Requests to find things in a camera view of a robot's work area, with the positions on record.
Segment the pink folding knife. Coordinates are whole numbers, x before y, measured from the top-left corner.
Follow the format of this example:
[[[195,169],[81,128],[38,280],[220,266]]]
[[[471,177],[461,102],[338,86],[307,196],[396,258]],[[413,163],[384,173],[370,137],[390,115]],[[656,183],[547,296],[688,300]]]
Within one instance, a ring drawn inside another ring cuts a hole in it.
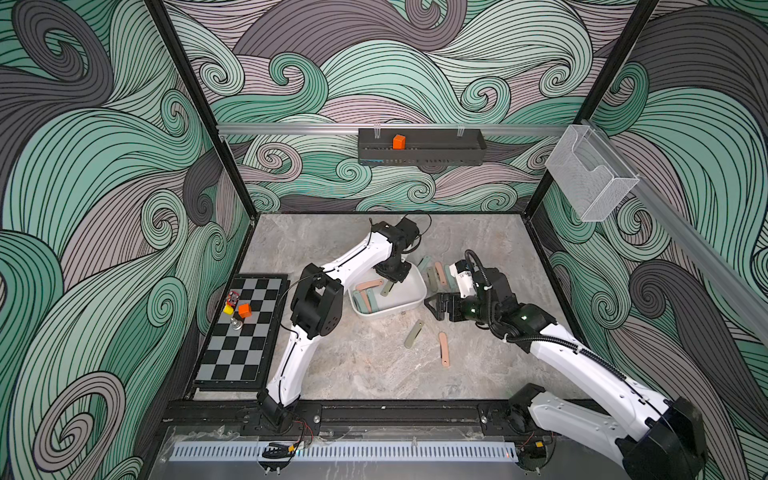
[[[446,275],[445,275],[443,264],[441,262],[435,262],[434,263],[434,269],[435,269],[435,272],[436,272],[436,275],[437,275],[437,278],[438,278],[438,281],[440,282],[440,284],[442,286],[446,286],[448,284],[448,282],[447,282],[447,279],[446,279]]]
[[[357,291],[363,291],[371,288],[377,288],[382,286],[385,283],[383,279],[377,279],[377,280],[369,280],[366,282],[359,283],[355,286],[355,289]]]

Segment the mint knife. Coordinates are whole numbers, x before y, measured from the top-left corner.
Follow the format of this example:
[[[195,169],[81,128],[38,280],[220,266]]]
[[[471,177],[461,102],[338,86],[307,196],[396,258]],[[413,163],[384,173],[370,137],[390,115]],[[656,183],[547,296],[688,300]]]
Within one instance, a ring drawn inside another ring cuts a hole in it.
[[[431,257],[430,257],[430,256],[425,256],[425,257],[423,257],[423,258],[422,258],[422,259],[419,261],[419,263],[418,263],[418,265],[417,265],[417,268],[418,268],[420,271],[423,271],[423,270],[425,270],[426,268],[428,268],[428,267],[429,267],[429,265],[430,265],[430,262],[431,262]]]

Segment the white storage box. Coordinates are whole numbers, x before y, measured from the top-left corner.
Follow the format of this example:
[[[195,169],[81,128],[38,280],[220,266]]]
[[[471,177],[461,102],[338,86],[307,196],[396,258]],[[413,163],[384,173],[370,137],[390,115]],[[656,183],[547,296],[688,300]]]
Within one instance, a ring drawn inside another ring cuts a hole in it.
[[[428,290],[418,268],[411,269],[403,282],[395,282],[384,295],[390,281],[379,276],[373,269],[365,271],[352,283],[347,292],[353,311],[363,319],[378,319],[415,309],[423,304]]]

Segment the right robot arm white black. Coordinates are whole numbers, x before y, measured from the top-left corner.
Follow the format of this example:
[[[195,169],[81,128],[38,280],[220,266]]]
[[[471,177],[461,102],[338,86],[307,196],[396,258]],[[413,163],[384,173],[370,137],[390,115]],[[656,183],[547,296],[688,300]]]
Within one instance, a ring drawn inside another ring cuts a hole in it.
[[[612,366],[541,307],[518,301],[498,269],[460,260],[449,270],[457,291],[424,301],[436,320],[471,321],[519,346],[598,406],[590,409],[528,384],[511,399],[515,430],[561,434],[614,461],[632,479],[694,479],[703,471],[703,416],[690,401],[671,400]]]

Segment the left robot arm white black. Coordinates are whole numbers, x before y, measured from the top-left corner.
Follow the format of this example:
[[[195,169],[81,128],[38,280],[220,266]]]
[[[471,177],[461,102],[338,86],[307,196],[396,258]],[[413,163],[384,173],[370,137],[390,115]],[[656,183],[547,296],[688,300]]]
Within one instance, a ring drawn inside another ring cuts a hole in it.
[[[301,395],[303,379],[320,341],[339,324],[345,292],[363,275],[402,283],[414,267],[404,259],[418,247],[420,230],[404,217],[397,224],[371,225],[368,234],[340,257],[318,266],[307,264],[290,302],[288,343],[275,374],[259,393],[257,403],[268,424],[282,432],[289,428],[289,408]]]

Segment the pink folding knife top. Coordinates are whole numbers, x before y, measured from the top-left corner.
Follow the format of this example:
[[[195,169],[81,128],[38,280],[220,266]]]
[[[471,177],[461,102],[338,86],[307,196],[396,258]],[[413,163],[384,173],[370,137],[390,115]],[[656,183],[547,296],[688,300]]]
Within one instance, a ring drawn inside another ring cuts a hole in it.
[[[357,291],[363,291],[371,288],[377,288],[382,286],[385,283],[383,279],[377,279],[377,280],[369,280],[366,282],[359,283],[355,286],[355,289]]]

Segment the orange cube on shelf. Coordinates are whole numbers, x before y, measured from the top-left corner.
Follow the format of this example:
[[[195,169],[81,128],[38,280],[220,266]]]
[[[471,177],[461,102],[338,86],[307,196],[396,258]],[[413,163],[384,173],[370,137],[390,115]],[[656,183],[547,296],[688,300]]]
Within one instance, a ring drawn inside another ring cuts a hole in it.
[[[404,150],[406,148],[406,137],[404,135],[395,135],[392,139],[393,150]]]

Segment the small colourful toy blocks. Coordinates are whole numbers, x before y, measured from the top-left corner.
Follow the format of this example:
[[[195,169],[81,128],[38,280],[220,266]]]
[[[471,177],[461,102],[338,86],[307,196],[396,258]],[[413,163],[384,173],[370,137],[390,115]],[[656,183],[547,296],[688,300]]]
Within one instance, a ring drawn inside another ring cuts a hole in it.
[[[227,294],[223,313],[228,315],[233,329],[241,330],[244,321],[252,315],[249,303],[240,303],[240,294],[230,290]]]

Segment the checkerboard mat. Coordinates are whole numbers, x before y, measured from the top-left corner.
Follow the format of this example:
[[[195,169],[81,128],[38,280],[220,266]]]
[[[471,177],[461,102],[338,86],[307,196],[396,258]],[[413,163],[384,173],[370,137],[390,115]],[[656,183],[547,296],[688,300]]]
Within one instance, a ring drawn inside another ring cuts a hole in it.
[[[237,274],[226,293],[240,294],[252,315],[232,328],[222,307],[206,338],[193,386],[201,391],[258,391],[266,386],[290,280],[285,274]]]

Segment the black wall shelf tray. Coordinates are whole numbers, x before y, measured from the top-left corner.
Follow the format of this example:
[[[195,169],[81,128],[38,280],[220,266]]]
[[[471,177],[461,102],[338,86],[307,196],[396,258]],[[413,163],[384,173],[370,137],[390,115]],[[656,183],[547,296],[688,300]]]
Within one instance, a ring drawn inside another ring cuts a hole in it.
[[[392,139],[398,134],[406,137],[404,150],[392,149]],[[459,135],[439,129],[357,132],[358,160],[367,166],[477,166],[484,162],[487,152],[488,145],[478,129]]]

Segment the aluminium rail back wall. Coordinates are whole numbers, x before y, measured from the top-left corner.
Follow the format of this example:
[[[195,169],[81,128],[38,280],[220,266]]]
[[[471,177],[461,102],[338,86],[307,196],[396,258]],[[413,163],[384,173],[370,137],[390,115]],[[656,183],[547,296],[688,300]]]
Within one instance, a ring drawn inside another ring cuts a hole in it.
[[[457,135],[468,129],[478,129],[490,136],[558,136],[567,125],[515,125],[515,124],[381,124],[381,123],[219,123],[220,135],[354,135],[360,129],[380,132],[384,129],[407,131],[439,129]]]

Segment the aluminium rail wall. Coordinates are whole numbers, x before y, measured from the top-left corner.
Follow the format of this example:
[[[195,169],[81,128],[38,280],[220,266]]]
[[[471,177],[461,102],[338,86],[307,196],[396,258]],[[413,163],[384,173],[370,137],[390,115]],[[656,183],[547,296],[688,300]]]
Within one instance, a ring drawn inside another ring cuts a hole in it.
[[[632,191],[711,281],[755,336],[767,345],[767,304],[644,177]]]
[[[515,124],[381,124],[381,123],[219,123],[220,135],[354,135],[360,129],[380,132],[384,129],[407,131],[439,129],[457,135],[468,129],[478,129],[490,136],[558,136],[567,125],[515,125]]]

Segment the clear plastic wall bin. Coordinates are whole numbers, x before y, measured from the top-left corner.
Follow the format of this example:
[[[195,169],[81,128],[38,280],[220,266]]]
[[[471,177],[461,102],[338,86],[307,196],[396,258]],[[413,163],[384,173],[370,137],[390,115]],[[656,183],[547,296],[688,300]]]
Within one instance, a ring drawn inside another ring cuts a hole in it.
[[[608,137],[590,124],[568,126],[545,167],[584,223],[604,221],[639,182]]]

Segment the aluminium rail right wall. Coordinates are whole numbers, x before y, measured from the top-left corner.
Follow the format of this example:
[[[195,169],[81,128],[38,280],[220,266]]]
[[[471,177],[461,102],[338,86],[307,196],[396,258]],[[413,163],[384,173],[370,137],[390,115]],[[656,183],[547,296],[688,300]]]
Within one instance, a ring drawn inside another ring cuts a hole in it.
[[[755,336],[767,345],[767,304],[644,177],[632,191],[711,281]]]

